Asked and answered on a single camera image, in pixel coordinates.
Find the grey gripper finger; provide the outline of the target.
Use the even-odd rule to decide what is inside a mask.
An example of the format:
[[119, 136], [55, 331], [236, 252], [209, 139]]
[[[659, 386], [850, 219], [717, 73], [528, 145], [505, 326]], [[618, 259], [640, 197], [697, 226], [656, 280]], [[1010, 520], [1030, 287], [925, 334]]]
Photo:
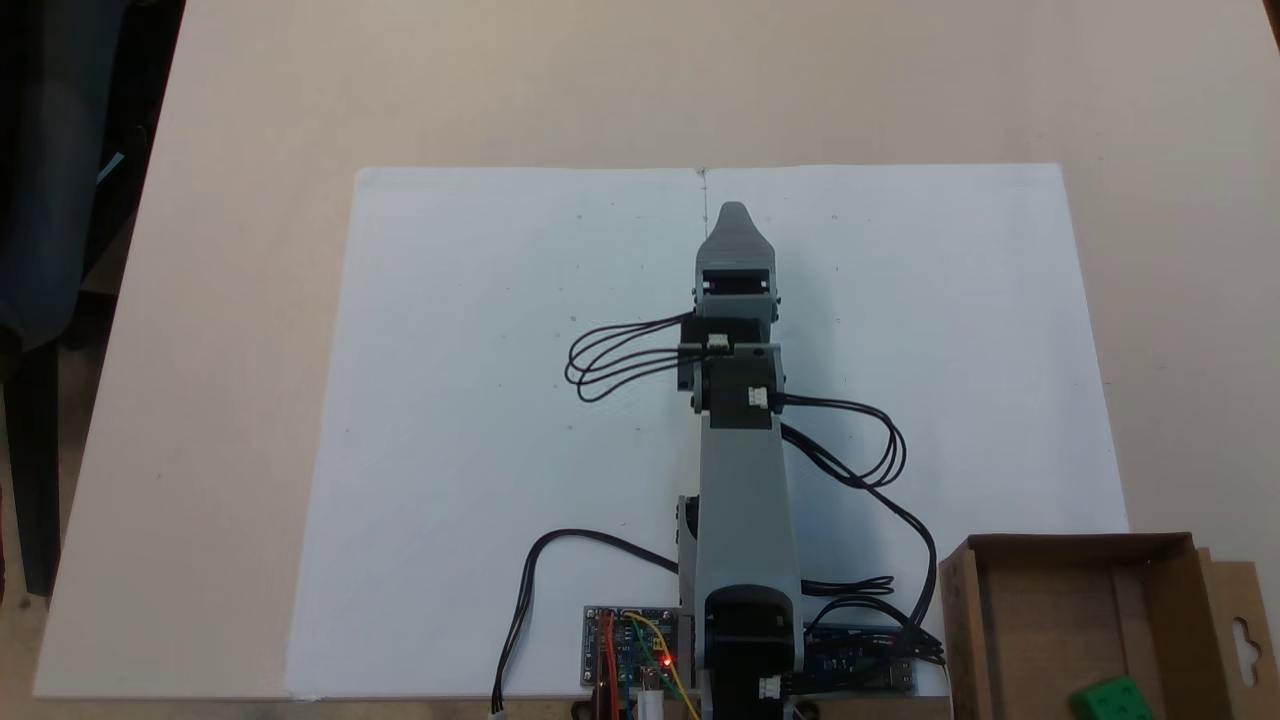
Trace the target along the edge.
[[712, 229], [712, 243], [716, 247], [755, 247], [764, 242], [763, 233], [755, 227], [750, 211], [744, 202], [723, 202], [717, 222]]

